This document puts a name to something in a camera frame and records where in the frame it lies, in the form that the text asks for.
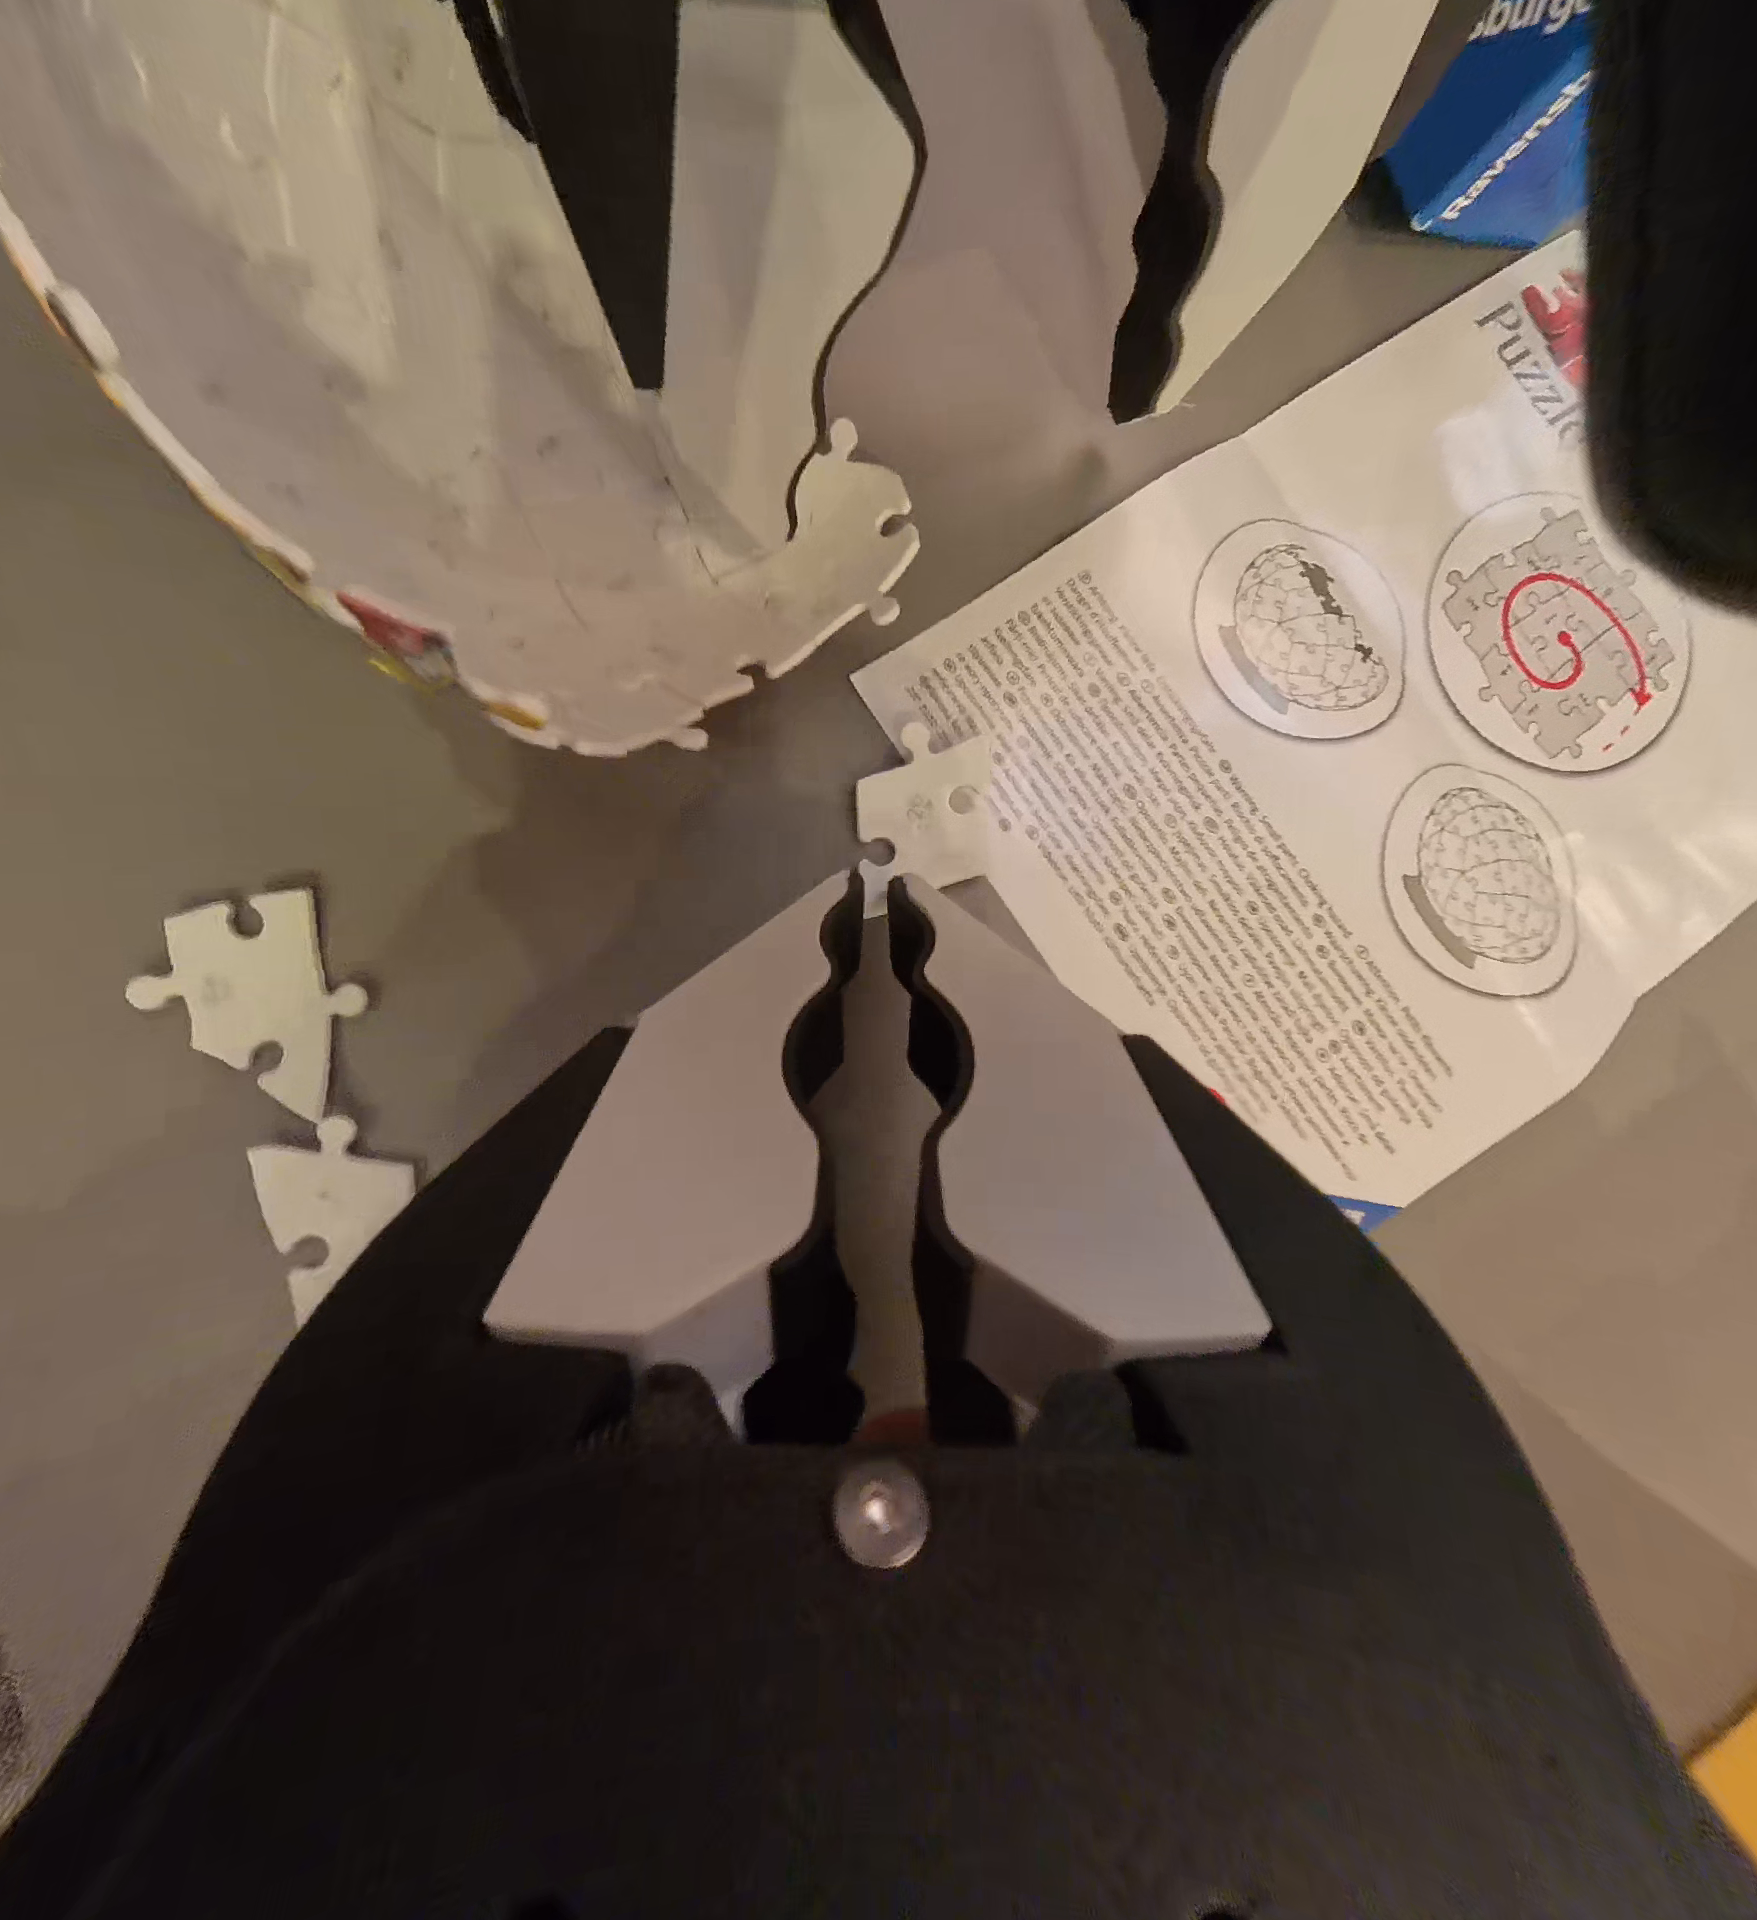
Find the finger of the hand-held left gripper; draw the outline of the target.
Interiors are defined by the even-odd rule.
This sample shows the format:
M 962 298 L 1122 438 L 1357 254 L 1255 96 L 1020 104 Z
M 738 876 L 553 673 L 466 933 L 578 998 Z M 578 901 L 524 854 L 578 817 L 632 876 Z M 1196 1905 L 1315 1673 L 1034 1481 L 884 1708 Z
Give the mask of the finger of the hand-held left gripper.
M 665 438 L 734 546 L 791 540 L 818 367 L 908 227 L 919 147 L 865 7 L 676 7 Z
M 1115 323 L 1115 419 L 1162 419 L 1357 189 L 1434 0 L 1131 0 L 1162 113 Z

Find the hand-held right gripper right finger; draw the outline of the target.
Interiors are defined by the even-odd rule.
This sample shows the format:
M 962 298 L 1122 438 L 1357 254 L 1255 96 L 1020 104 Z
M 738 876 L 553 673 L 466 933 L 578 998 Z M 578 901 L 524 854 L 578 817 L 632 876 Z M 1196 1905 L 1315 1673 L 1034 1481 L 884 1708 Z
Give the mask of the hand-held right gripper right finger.
M 940 1442 L 1014 1442 L 1061 1376 L 1271 1346 L 1115 1019 L 933 879 L 886 879 L 908 1062 L 940 1102 L 910 1307 Z

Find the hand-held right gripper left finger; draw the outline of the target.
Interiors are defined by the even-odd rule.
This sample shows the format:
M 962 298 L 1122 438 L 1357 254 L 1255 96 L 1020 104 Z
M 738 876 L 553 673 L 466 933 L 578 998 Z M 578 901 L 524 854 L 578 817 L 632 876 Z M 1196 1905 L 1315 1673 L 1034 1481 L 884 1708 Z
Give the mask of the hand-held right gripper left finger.
M 691 1372 L 749 1429 L 855 1428 L 855 1294 L 813 1123 L 865 879 L 818 879 L 638 1013 L 484 1326 Z

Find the half-built puzzle ball shell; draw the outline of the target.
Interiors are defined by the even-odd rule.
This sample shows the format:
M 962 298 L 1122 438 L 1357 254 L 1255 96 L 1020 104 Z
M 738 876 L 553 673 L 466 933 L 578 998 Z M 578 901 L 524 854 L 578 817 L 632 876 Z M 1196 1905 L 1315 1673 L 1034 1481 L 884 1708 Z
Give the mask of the half-built puzzle ball shell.
M 886 623 L 919 558 L 908 484 L 826 379 L 791 540 L 691 513 L 502 7 L 0 7 L 0 251 L 261 570 L 535 748 L 698 746 L 749 673 Z

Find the white puzzle piece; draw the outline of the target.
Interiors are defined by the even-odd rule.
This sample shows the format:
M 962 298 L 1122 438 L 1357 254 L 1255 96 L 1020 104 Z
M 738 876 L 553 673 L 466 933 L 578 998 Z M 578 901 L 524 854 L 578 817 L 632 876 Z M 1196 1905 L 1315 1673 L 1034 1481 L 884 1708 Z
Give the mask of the white puzzle piece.
M 289 1256 L 294 1326 L 345 1280 L 345 1272 L 414 1206 L 419 1167 L 365 1154 L 354 1121 L 323 1112 L 315 1145 L 251 1145 L 251 1189 L 272 1256 Z
M 330 1112 L 339 1019 L 365 1019 L 371 985 L 323 978 L 315 885 L 270 885 L 245 908 L 254 933 L 237 926 L 237 901 L 168 911 L 168 970 L 131 978 L 125 1009 L 189 1009 L 201 1056 L 251 1068 L 272 1108 L 316 1123 Z
M 899 726 L 899 764 L 855 781 L 855 839 L 886 853 L 865 854 L 865 911 L 884 911 L 893 876 L 933 885 L 990 876 L 990 781 L 992 748 L 981 733 L 933 746 L 923 717 Z

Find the blue puzzle box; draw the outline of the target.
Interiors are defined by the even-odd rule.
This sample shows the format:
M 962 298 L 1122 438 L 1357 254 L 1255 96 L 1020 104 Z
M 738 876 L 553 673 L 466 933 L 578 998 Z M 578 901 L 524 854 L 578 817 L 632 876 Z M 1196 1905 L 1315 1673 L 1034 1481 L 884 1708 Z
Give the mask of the blue puzzle box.
M 1585 205 L 1585 0 L 1493 0 L 1377 176 L 1405 234 L 1536 251 Z

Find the white instruction leaflet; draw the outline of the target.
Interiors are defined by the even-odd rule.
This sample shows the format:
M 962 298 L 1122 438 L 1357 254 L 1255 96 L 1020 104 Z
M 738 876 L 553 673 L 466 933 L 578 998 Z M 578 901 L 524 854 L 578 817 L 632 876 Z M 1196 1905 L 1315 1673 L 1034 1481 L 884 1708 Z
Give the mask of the white instruction leaflet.
M 1369 1210 L 1757 901 L 1757 618 L 1594 507 L 1580 292 L 1563 234 L 855 672 L 990 737 L 1037 954 Z

